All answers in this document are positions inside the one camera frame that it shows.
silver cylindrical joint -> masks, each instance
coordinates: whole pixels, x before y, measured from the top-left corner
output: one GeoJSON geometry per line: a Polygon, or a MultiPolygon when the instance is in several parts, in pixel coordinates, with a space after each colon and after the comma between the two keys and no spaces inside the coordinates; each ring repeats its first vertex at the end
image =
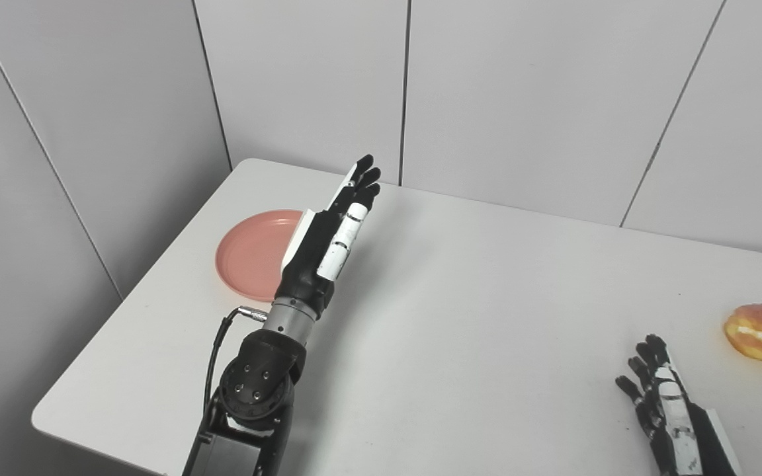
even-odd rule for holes
{"type": "Polygon", "coordinates": [[[263,328],[284,334],[304,346],[315,322],[317,313],[309,305],[298,299],[279,297],[273,302],[263,328]]]}

robot finger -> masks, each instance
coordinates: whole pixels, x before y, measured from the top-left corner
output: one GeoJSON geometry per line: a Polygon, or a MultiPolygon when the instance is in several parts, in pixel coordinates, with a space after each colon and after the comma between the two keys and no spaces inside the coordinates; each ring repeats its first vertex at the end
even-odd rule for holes
{"type": "Polygon", "coordinates": [[[660,417],[657,416],[643,398],[643,394],[637,388],[637,385],[628,379],[626,376],[619,376],[616,378],[616,385],[631,398],[634,404],[635,412],[637,413],[637,419],[640,422],[640,427],[643,428],[644,433],[648,438],[654,437],[654,431],[660,425],[660,417]]]}
{"type": "Polygon", "coordinates": [[[643,387],[643,392],[650,391],[652,385],[652,376],[651,372],[648,371],[648,366],[645,364],[643,359],[639,358],[638,356],[629,358],[628,367],[630,367],[631,370],[637,374],[638,379],[640,379],[640,385],[643,387]]]}
{"type": "Polygon", "coordinates": [[[366,174],[366,171],[369,171],[369,169],[372,168],[373,162],[375,162],[375,158],[372,157],[372,154],[366,154],[362,157],[362,159],[358,160],[355,163],[355,166],[352,167],[351,180],[357,183],[357,181],[360,179],[360,176],[366,174]]]}
{"type": "Polygon", "coordinates": [[[637,383],[633,383],[628,377],[616,377],[616,386],[625,392],[625,395],[628,395],[633,404],[638,405],[643,401],[643,393],[638,389],[637,383]]]}
{"type": "Polygon", "coordinates": [[[366,188],[367,186],[370,186],[370,184],[374,184],[378,181],[378,179],[381,178],[381,169],[378,167],[373,167],[369,169],[369,171],[366,172],[366,174],[363,174],[363,176],[358,180],[356,189],[360,190],[362,188],[366,188]]]}
{"type": "Polygon", "coordinates": [[[349,205],[351,205],[352,199],[355,196],[357,182],[363,174],[366,174],[372,168],[373,161],[372,155],[366,154],[363,156],[363,159],[358,160],[351,166],[351,169],[349,169],[349,172],[345,175],[339,187],[337,187],[337,191],[333,194],[327,210],[342,215],[349,209],[349,205]]]}
{"type": "Polygon", "coordinates": [[[371,186],[357,190],[355,203],[360,203],[360,205],[366,207],[367,211],[372,210],[372,203],[379,192],[381,192],[380,184],[371,184],[371,186]]]}
{"type": "Polygon", "coordinates": [[[646,335],[646,344],[648,344],[648,348],[654,353],[658,366],[664,366],[669,363],[669,353],[666,352],[666,343],[662,338],[654,334],[646,335]]]}
{"type": "Polygon", "coordinates": [[[659,367],[657,364],[657,358],[654,356],[654,351],[651,350],[651,347],[649,347],[645,342],[637,344],[636,349],[637,355],[643,358],[648,368],[651,369],[650,372],[653,373],[654,370],[659,367]]]}

black cable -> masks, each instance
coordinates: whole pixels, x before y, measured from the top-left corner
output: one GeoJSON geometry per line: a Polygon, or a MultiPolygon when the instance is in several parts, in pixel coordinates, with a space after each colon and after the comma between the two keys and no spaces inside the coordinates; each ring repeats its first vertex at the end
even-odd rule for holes
{"type": "Polygon", "coordinates": [[[225,338],[225,334],[227,334],[228,328],[237,314],[239,314],[239,307],[223,317],[220,330],[217,331],[217,336],[214,338],[214,349],[211,350],[211,360],[208,362],[208,375],[205,376],[205,412],[208,410],[208,402],[211,401],[211,383],[214,381],[214,365],[217,364],[217,354],[220,353],[220,346],[225,338]]]}

white wall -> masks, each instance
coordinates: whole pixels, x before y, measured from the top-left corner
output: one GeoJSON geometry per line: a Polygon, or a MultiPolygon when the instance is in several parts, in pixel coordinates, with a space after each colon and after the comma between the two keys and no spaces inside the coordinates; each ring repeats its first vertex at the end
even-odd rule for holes
{"type": "Polygon", "coordinates": [[[0,62],[0,475],[142,474],[30,413],[230,171],[193,6],[0,1],[0,62]]]}
{"type": "Polygon", "coordinates": [[[626,226],[762,252],[762,2],[726,3],[626,226]]]}
{"type": "Polygon", "coordinates": [[[139,473],[41,436],[29,419],[118,304],[0,75],[0,476],[139,473]]]}
{"type": "Polygon", "coordinates": [[[405,186],[619,225],[720,0],[415,0],[405,186]]]}
{"type": "Polygon", "coordinates": [[[0,0],[0,60],[123,296],[230,171],[190,0],[0,0]]]}
{"type": "Polygon", "coordinates": [[[397,183],[407,0],[196,0],[231,159],[397,183]]]}

pink plate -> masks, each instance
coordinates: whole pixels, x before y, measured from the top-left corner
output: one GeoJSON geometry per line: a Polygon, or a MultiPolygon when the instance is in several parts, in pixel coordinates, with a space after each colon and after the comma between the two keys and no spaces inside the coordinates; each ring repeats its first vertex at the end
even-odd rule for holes
{"type": "Polygon", "coordinates": [[[237,223],[217,247],[217,273],[249,299],[270,302],[281,283],[281,259],[302,212],[273,210],[237,223]]]}

